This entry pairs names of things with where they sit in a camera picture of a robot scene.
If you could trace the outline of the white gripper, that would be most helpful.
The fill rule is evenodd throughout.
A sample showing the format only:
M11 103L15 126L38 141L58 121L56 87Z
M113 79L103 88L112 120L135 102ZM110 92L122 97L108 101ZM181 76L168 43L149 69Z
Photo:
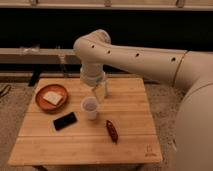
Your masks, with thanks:
M102 103L104 98L108 96L108 80L102 64L83 63L80 69L80 79L88 86L95 86L92 92L99 103ZM104 87L98 85L103 80Z

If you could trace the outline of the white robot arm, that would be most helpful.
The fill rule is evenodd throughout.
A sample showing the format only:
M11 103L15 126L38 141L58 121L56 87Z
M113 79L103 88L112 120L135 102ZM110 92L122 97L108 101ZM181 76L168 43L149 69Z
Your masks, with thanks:
M213 53L116 46L102 29L78 38L80 78L95 86L109 65L182 90L176 122L175 171L213 171Z

